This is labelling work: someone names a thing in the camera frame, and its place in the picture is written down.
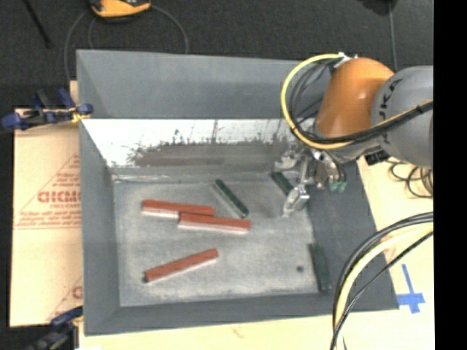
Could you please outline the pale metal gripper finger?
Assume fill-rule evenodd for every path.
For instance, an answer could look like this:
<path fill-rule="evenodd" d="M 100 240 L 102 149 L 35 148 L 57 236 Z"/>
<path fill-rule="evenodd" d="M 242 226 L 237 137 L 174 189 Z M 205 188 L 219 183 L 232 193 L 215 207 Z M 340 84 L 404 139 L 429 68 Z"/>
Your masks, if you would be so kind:
<path fill-rule="evenodd" d="M 301 211 L 309 200 L 309 193 L 306 190 L 295 190 L 291 200 L 291 209 Z"/>
<path fill-rule="evenodd" d="M 295 211 L 301 211 L 304 207 L 304 188 L 294 187 L 286 197 L 282 207 L 282 216 L 289 217 Z"/>

